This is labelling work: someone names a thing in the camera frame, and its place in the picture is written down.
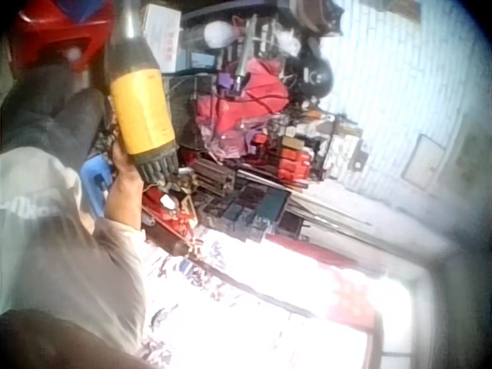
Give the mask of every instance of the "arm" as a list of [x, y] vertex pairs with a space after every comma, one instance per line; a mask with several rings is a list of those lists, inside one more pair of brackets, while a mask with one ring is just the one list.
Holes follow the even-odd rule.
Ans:
[[140, 230], [144, 182], [118, 143], [113, 146], [113, 162], [118, 169], [118, 177], [109, 190], [105, 217]]

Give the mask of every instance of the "red object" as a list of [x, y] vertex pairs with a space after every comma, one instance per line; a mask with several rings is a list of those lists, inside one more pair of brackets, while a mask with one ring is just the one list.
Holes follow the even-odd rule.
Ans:
[[291, 171], [278, 169], [277, 177], [285, 181], [299, 181], [300, 179], [306, 179], [308, 177], [308, 173], [309, 167], [305, 168], [305, 172], [302, 173], [292, 173]]
[[268, 138], [268, 136], [267, 136], [265, 133], [258, 133], [258, 134], [256, 134], [256, 135], [254, 135], [254, 137], [253, 137], [253, 140], [252, 140], [252, 141], [253, 141], [255, 144], [260, 144], [260, 145], [262, 145], [262, 144], [264, 144], [264, 143], [267, 141], [267, 138]]
[[309, 161], [311, 156], [306, 151], [292, 150], [291, 148], [282, 148], [280, 157], [294, 161]]
[[210, 125], [217, 134], [233, 131], [243, 119], [259, 118], [282, 110], [288, 103], [288, 91], [276, 76], [274, 61], [248, 62], [250, 80], [243, 95], [227, 100], [216, 95], [198, 99], [196, 122], [199, 126]]
[[346, 278], [344, 271], [333, 268], [353, 268], [357, 266], [355, 260], [316, 244], [294, 240], [281, 234], [267, 234], [266, 238], [288, 250], [318, 261], [323, 271], [331, 276], [335, 300], [326, 307], [327, 319], [362, 331], [371, 332], [374, 329], [375, 310], [367, 299], [367, 279], [361, 278], [356, 283]]
[[28, 0], [14, 21], [8, 40], [12, 73], [34, 65], [44, 53], [78, 47], [81, 57], [71, 66], [82, 71], [109, 38], [115, 20], [112, 1], [87, 22], [73, 23], [55, 0]]
[[193, 238], [193, 229], [190, 226], [193, 216], [179, 210], [171, 214], [164, 209], [161, 205], [161, 198], [164, 195], [157, 188], [149, 188], [142, 196], [142, 208], [168, 231], [183, 241], [190, 242]]
[[309, 169], [309, 161], [292, 161], [287, 159], [280, 159], [278, 168], [296, 175], [302, 175]]
[[195, 150], [190, 150], [189, 148], [180, 147], [179, 156], [183, 159], [185, 166], [191, 167], [193, 163], [197, 160], [197, 152]]

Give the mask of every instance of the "red cloth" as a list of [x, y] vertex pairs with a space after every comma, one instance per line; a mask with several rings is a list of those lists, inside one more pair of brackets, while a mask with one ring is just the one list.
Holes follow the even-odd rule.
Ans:
[[206, 96], [198, 99], [196, 122], [215, 125], [218, 134], [238, 128], [242, 119], [263, 117], [281, 111], [288, 103], [288, 91], [278, 78], [278, 63], [251, 59], [250, 80], [240, 98], [233, 101]]

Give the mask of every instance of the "red machine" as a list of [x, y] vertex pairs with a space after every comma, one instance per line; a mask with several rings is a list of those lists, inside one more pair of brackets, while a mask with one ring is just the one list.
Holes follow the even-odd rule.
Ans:
[[178, 201], [174, 196], [169, 199], [175, 202], [175, 208], [170, 210], [163, 206], [161, 199], [166, 194], [157, 188], [149, 188], [142, 198], [142, 209], [146, 211], [165, 232], [158, 235], [158, 242], [168, 253], [177, 256], [177, 250], [183, 251], [185, 245], [192, 245], [194, 241], [193, 227], [196, 225], [196, 214], [189, 196]]
[[28, 0], [8, 36], [10, 65], [14, 75], [37, 62], [44, 54], [79, 48], [81, 57], [72, 63], [84, 70], [111, 34], [115, 20], [112, 2], [84, 23], [72, 22], [55, 0]]

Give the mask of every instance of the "hand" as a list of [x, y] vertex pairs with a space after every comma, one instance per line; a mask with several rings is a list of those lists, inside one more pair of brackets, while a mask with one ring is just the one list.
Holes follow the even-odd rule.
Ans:
[[139, 179], [141, 181], [140, 174], [131, 162], [131, 157], [124, 147], [121, 140], [117, 139], [111, 150], [113, 163], [116, 169], [118, 169], [118, 176], [134, 180]]

